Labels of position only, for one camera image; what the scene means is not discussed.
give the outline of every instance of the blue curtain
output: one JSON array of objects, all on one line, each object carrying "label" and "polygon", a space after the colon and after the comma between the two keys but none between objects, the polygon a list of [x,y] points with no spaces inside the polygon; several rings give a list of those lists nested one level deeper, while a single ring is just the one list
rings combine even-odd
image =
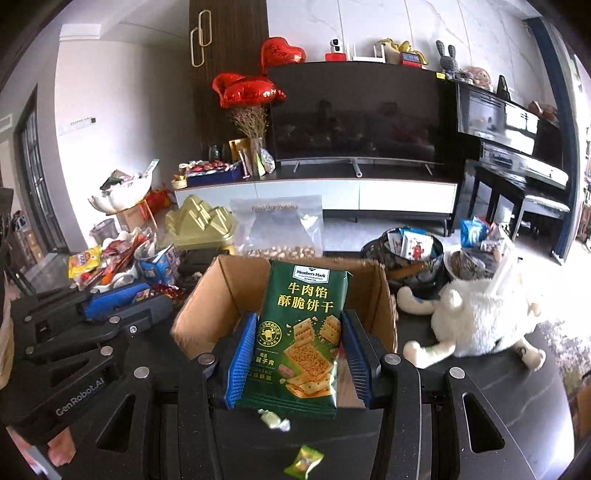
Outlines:
[{"label": "blue curtain", "polygon": [[578,227],[578,225],[575,225],[575,223],[578,222],[578,218],[576,218],[575,202],[580,177],[577,125],[574,119],[573,108],[570,104],[566,79],[560,66],[558,54],[556,53],[556,49],[554,48],[552,39],[548,33],[548,29],[546,29],[541,18],[530,18],[527,20],[527,24],[534,34],[535,40],[542,53],[546,70],[548,71],[548,77],[550,78],[550,84],[552,85],[552,93],[556,100],[556,107],[558,107],[558,118],[560,120],[560,132],[563,142],[563,155],[566,164],[569,167],[569,170],[567,170],[566,173],[569,175],[570,179],[568,199],[570,213],[564,217],[560,236],[554,246],[554,253],[563,260],[566,260],[570,250],[569,238],[571,238],[571,232]]}]

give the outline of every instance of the green candy wrapper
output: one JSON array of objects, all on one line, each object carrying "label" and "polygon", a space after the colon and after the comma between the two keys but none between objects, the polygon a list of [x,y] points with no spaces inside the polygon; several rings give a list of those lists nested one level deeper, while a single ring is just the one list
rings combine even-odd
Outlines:
[{"label": "green candy wrapper", "polygon": [[318,465],[323,458],[324,453],[320,453],[318,450],[302,445],[294,462],[283,471],[284,473],[287,473],[287,475],[294,476],[300,480],[307,480],[310,471]]},{"label": "green candy wrapper", "polygon": [[281,414],[336,414],[336,354],[348,275],[271,263],[239,405]]}]

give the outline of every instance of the security camera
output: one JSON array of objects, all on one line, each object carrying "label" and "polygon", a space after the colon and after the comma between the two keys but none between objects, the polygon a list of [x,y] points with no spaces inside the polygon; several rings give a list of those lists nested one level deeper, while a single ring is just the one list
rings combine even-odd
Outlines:
[{"label": "security camera", "polygon": [[330,40],[330,52],[331,53],[343,53],[343,48],[338,38]]}]

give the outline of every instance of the wooden cabinet door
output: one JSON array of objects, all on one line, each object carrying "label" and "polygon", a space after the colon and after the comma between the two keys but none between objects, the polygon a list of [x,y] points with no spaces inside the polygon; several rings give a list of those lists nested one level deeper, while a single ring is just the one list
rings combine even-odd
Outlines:
[{"label": "wooden cabinet door", "polygon": [[[259,74],[262,42],[269,36],[267,0],[190,0],[189,29],[198,25],[201,17],[204,43],[204,63],[193,68],[193,101],[195,105],[197,136],[204,151],[209,145],[221,144],[241,134],[219,106],[212,81],[218,73],[235,72],[244,75]],[[201,62],[201,48],[197,32],[193,36],[194,60]]]}]

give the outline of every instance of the white plush toy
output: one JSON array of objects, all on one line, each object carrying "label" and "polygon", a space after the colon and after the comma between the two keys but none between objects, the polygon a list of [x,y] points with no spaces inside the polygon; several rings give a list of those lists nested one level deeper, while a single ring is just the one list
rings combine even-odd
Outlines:
[{"label": "white plush toy", "polygon": [[524,338],[534,331],[540,310],[537,304],[528,302],[520,282],[500,285],[506,281],[504,272],[510,269],[505,260],[495,278],[453,280],[442,289],[439,300],[419,300],[410,288],[401,288],[397,295],[400,309],[431,314],[431,328],[439,341],[427,348],[410,341],[404,345],[404,357],[416,367],[427,368],[450,355],[478,356],[513,348],[529,369],[540,369],[545,352]]}]

